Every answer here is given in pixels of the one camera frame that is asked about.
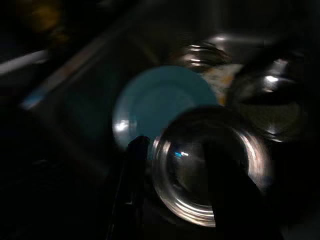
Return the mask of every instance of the stainless steel sink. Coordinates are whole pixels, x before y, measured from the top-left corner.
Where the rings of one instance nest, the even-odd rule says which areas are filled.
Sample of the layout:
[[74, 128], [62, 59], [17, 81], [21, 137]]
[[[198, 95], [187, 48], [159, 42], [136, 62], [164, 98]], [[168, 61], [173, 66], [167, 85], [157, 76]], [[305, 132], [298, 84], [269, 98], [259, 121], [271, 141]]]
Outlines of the stainless steel sink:
[[97, 184], [117, 162], [111, 116], [123, 87], [181, 47], [206, 41], [245, 64], [295, 27], [289, 0], [142, 1], [21, 103]]

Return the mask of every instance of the blue plate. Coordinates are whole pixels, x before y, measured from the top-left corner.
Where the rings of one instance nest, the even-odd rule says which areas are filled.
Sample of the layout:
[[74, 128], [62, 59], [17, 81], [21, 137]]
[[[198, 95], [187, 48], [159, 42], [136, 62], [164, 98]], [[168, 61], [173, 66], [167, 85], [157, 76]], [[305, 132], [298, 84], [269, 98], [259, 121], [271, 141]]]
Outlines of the blue plate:
[[122, 149], [138, 136], [153, 141], [178, 115], [205, 105], [218, 101], [197, 73], [180, 66], [147, 70], [126, 86], [116, 102], [115, 140]]

